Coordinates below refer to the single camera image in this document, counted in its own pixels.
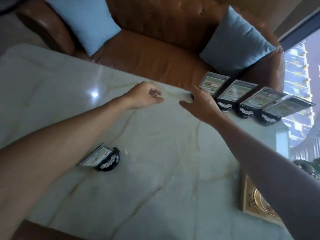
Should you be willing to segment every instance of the tufted sofa backrest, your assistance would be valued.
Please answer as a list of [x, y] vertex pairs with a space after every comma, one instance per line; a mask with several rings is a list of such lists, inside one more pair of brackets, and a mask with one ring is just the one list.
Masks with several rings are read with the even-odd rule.
[[[189, 51], [200, 53], [223, 15], [227, 4], [214, 0], [106, 0], [115, 22], [122, 28]], [[276, 36], [247, 12], [244, 19], [274, 46]]]

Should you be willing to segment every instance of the beige wall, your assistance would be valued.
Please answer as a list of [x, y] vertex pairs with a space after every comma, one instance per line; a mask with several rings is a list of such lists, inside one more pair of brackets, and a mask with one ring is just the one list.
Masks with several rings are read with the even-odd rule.
[[289, 16], [303, 0], [216, 0], [248, 10], [264, 20], [272, 30]]
[[286, 37], [299, 24], [320, 10], [320, 0], [303, 0], [290, 15], [278, 26], [275, 34], [280, 38]]

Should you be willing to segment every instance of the marble tabletop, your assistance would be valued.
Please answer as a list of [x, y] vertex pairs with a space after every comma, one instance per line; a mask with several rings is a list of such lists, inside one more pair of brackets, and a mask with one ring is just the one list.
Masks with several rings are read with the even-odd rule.
[[[1, 57], [0, 79], [1, 147], [147, 80], [27, 44]], [[92, 147], [118, 147], [118, 167], [110, 172], [75, 167], [27, 219], [92, 240], [292, 239], [285, 228], [239, 209], [240, 167], [225, 142], [179, 105], [190, 100], [188, 92], [156, 84], [163, 104], [125, 112]], [[282, 122], [263, 127], [228, 115], [288, 156]]]

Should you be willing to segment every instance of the gray-blue pillow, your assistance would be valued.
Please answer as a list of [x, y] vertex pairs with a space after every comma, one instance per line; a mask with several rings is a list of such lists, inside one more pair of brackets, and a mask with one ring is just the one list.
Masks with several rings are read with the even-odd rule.
[[229, 6], [200, 57], [220, 74], [236, 77], [275, 49]]
[[121, 31], [106, 0], [46, 0], [70, 26], [89, 56]]

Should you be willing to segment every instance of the brown leather sofa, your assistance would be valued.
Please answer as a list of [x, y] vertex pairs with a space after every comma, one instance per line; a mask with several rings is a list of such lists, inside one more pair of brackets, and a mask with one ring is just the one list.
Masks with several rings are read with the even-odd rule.
[[[64, 21], [44, 0], [29, 0], [19, 19], [53, 50], [93, 63], [188, 89], [215, 70], [199, 53], [227, 10], [214, 0], [106, 0], [122, 31], [89, 57]], [[238, 79], [283, 90], [283, 50], [261, 21], [235, 7], [277, 49], [247, 68]]]

